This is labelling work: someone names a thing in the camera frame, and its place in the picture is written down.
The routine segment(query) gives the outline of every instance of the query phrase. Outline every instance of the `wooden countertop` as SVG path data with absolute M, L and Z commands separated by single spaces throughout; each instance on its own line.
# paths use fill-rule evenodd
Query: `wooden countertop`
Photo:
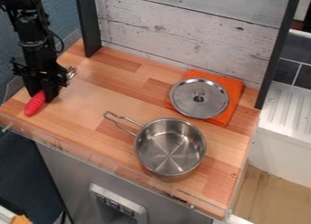
M 116 128 L 102 115 L 110 110 L 142 124 L 160 117 L 185 119 L 199 127 L 205 135 L 206 158 L 191 177 L 169 183 L 169 186 L 202 199 L 189 200 L 190 197 L 182 192 L 174 193 L 200 209 L 219 217 L 225 215 L 223 209 L 230 206 L 258 120 L 259 111 L 252 108 L 256 101 L 256 90 L 246 88 L 229 125 L 219 127 L 165 108 L 170 87 L 181 79 L 185 70 L 108 48 L 102 48 L 92 58 L 85 58 L 81 41 L 63 53 L 58 62 L 77 66 L 78 73 L 71 85 L 63 88 L 59 97 L 33 117 L 24 115 L 29 95 L 23 88 L 0 107 L 2 124 L 8 124 L 3 117 L 18 120 L 21 124 L 12 125 L 12 128 L 22 128 L 33 137 L 44 138 L 63 150 L 97 161 L 126 178 L 171 192 L 170 187 L 134 173 L 141 172 L 153 177 L 140 167 L 133 147 L 134 137 Z M 27 130 L 26 126 L 38 130 Z M 85 151 L 69 143 L 77 144 Z M 99 160 L 99 156 L 111 158 L 119 165 L 131 168 L 133 173 L 112 167 L 104 160 Z

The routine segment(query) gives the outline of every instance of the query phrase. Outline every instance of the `wooden wall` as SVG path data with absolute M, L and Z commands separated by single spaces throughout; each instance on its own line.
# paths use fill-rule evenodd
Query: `wooden wall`
M 103 44 L 259 87 L 288 0 L 96 0 Z

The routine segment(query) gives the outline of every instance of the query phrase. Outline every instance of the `pink object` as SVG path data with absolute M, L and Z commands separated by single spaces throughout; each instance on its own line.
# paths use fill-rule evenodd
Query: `pink object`
M 45 104 L 45 92 L 40 90 L 36 93 L 25 106 L 25 115 L 33 116 Z

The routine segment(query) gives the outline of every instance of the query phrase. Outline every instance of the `black pole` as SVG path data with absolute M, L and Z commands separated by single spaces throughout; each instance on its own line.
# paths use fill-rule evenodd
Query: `black pole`
M 276 65 L 277 65 L 278 59 L 281 56 L 282 49 L 285 45 L 287 35 L 289 32 L 290 26 L 292 25 L 292 21 L 294 19 L 294 15 L 298 7 L 299 1 L 300 0 L 289 0 L 288 1 L 286 12 L 285 12 L 285 15 L 284 15 L 281 27 L 280 27 L 280 31 L 276 38 L 275 47 L 273 49 L 269 64 L 266 69 L 264 81 L 260 87 L 259 95 L 258 95 L 256 104 L 255 104 L 255 108 L 261 109 L 265 103 L 266 95 L 270 88 L 273 77 L 275 76 Z
M 303 31 L 311 32 L 311 4 L 309 5 L 306 12 Z
M 102 47 L 95 0 L 76 0 L 85 56 L 91 57 Z

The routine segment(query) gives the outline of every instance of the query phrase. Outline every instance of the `black cable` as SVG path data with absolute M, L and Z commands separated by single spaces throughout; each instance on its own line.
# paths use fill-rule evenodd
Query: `black cable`
M 54 50 L 56 53 L 61 53 L 61 52 L 63 52 L 64 49 L 65 49 L 65 44 L 64 44 L 63 39 L 62 39 L 60 36 L 58 36 L 56 33 L 54 33 L 53 31 L 49 30 L 49 32 L 50 32 L 50 34 L 51 34 L 52 36 L 54 36 L 55 38 L 57 38 L 57 39 L 59 40 L 59 42 L 61 43 L 61 49 L 60 49 L 59 51 L 57 51 L 57 50 L 54 49 L 54 48 L 53 48 L 53 50 Z

